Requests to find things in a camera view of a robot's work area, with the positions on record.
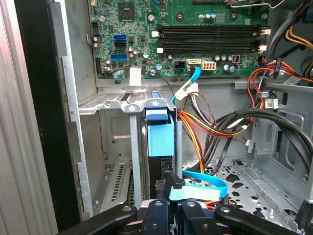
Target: cable tie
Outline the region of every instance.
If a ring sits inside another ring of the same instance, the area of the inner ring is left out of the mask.
[[[282,60],[283,60],[282,58],[277,58],[276,67],[275,67],[275,71],[273,74],[274,79],[276,79],[279,75],[280,67],[282,66]]]

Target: sata port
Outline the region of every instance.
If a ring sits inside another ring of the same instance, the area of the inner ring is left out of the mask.
[[[201,59],[188,59],[188,64],[189,65],[200,65]]]
[[[125,42],[115,42],[114,43],[114,46],[116,46],[116,47],[126,47],[126,43]]]
[[[114,42],[125,42],[127,41],[126,34],[113,35]]]

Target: metal frame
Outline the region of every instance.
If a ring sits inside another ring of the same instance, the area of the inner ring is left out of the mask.
[[[0,0],[0,35],[0,234],[53,235],[57,225],[13,0]]]

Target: ventilation holes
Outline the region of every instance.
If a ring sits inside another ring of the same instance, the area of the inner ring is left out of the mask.
[[[112,199],[111,199],[112,202],[117,199],[118,192],[119,192],[120,185],[121,185],[121,180],[122,180],[124,167],[125,167],[125,165],[120,165],[120,167],[119,167],[118,174],[117,174],[117,179],[116,179],[116,182],[115,182],[114,191],[113,191],[113,195],[112,195]]]

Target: yellow wire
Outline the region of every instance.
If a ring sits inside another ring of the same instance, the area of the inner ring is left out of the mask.
[[[245,129],[243,129],[243,130],[238,131],[238,132],[233,133],[233,134],[226,133],[226,132],[220,132],[220,131],[215,130],[215,129],[213,129],[212,127],[206,125],[205,123],[203,123],[201,120],[199,120],[197,117],[195,117],[194,115],[192,115],[192,114],[190,114],[190,113],[187,113],[187,112],[185,112],[185,111],[183,111],[183,110],[179,110],[179,112],[182,112],[182,113],[184,113],[184,114],[190,116],[191,118],[197,120],[199,123],[201,123],[201,124],[202,124],[203,126],[205,126],[206,128],[210,129],[211,131],[214,131],[215,133],[218,133],[218,134],[220,134],[220,135],[223,135],[223,136],[235,136],[235,135],[237,135],[237,134],[239,134],[239,133],[245,131]]]
[[[193,142],[194,147],[196,149],[197,156],[199,158],[200,171],[203,174],[204,173],[204,168],[203,168],[203,165],[201,163],[202,156],[201,156],[201,153],[200,153],[200,148],[199,148],[199,146],[197,144],[197,140],[196,140],[195,134],[193,133],[192,128],[190,127],[189,123],[182,116],[179,116],[179,118],[183,121],[183,123],[185,124],[185,126],[188,129],[188,132],[189,132],[189,134],[191,136],[192,142]]]
[[[291,41],[291,42],[294,42],[294,43],[298,43],[298,44],[301,44],[301,45],[304,45],[306,47],[309,47],[310,49],[313,50],[313,44],[311,42],[309,42],[308,40],[305,40],[304,38],[301,38],[297,35],[295,35],[292,31],[293,29],[293,26],[290,27],[290,29],[288,29],[288,31],[286,32],[286,38]],[[310,74],[310,71],[311,71],[311,68],[313,66],[313,62],[311,62],[310,66],[308,66],[308,69],[305,71],[305,76],[309,76]]]

